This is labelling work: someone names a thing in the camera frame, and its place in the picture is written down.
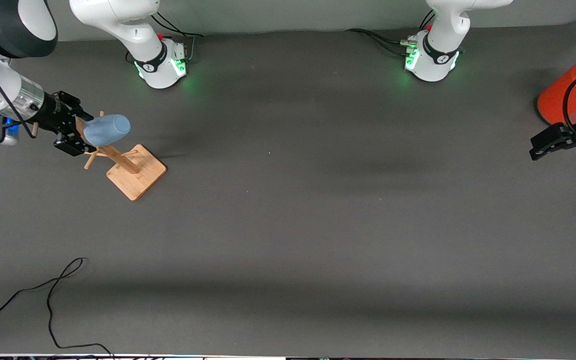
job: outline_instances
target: wooden base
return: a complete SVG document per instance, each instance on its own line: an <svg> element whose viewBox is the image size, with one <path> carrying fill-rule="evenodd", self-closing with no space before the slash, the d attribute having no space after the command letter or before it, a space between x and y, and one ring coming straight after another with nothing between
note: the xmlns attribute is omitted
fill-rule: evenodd
<svg viewBox="0 0 576 360"><path fill-rule="evenodd" d="M130 173L119 164L115 164L105 175L128 199L137 201L166 174L168 169L142 144L133 147L125 157L137 166L138 173Z"/></svg>

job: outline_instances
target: wooden peg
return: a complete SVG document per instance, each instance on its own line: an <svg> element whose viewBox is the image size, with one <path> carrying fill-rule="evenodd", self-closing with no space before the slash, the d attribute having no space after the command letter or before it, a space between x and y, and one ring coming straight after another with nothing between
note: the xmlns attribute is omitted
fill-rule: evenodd
<svg viewBox="0 0 576 360"><path fill-rule="evenodd" d="M94 152L90 153L90 157L88 158L88 161L86 161L86 164L84 165L84 169L86 169L86 170L90 169L92 162L95 161L95 158L97 157L98 154L99 154L99 151L94 151Z"/></svg>
<svg viewBox="0 0 576 360"><path fill-rule="evenodd" d="M135 155L136 153L139 153L137 150L130 150L128 152L122 152L121 156L122 157L127 157L128 155Z"/></svg>

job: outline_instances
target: wooden pole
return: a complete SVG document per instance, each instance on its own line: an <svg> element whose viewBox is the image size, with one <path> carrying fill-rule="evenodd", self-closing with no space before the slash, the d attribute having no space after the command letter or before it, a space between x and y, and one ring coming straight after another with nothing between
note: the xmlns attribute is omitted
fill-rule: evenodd
<svg viewBox="0 0 576 360"><path fill-rule="evenodd" d="M104 116L104 112L99 111L99 116ZM79 134L81 135L81 137L85 140L84 127L85 127L86 122L80 118L77 118L76 121L77 121L77 123L76 123L77 130L78 130ZM139 166L137 166L134 162L130 161L130 159L128 159L127 157L124 157L122 155L122 153L112 145L98 146L96 148L96 151L90 154L90 158L86 162L84 169L88 170L90 168L92 162L95 160L95 157L97 155L102 156L102 154L106 155L108 158L110 158L112 161L114 161L117 165L124 168L126 171L128 171L128 173L139 174Z"/></svg>
<svg viewBox="0 0 576 360"><path fill-rule="evenodd" d="M112 145L99 146L97 150L108 155L110 160L114 161L119 166L124 168L126 171L128 171L128 173L139 174L139 167L135 165L134 162L130 161L127 157L123 157L122 153L119 152L119 150L117 150L114 146Z"/></svg>

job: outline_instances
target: gray wall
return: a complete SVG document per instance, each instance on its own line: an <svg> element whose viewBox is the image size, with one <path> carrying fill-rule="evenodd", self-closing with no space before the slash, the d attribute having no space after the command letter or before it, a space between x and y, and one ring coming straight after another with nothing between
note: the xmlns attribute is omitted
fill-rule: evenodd
<svg viewBox="0 0 576 360"><path fill-rule="evenodd" d="M79 23L68 1L48 3L61 41L110 38ZM428 10L424 0L163 0L160 7L182 30L201 34L409 28ZM473 11L471 18L483 28L560 25L576 21L576 0L514 0L500 9Z"/></svg>

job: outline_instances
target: green led light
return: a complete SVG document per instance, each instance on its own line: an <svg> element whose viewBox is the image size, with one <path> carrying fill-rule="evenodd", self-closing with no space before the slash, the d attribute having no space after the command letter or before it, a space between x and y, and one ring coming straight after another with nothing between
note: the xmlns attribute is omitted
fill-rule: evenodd
<svg viewBox="0 0 576 360"><path fill-rule="evenodd" d="M170 62L179 77L186 75L186 66L183 60L170 59Z"/></svg>
<svg viewBox="0 0 576 360"><path fill-rule="evenodd" d="M454 60L452 60L452 64L450 65L450 70L453 70L455 66L457 66L457 58L459 57L459 51L454 55Z"/></svg>
<svg viewBox="0 0 576 360"><path fill-rule="evenodd" d="M139 77L144 79L144 74L142 73L142 69L139 68L139 65L137 64L137 61L134 62L134 66L135 68L137 68L137 71L139 72Z"/></svg>
<svg viewBox="0 0 576 360"><path fill-rule="evenodd" d="M406 68L410 71L414 70L418 59L419 59L419 49L416 48L410 55L408 55L408 59L406 61Z"/></svg>

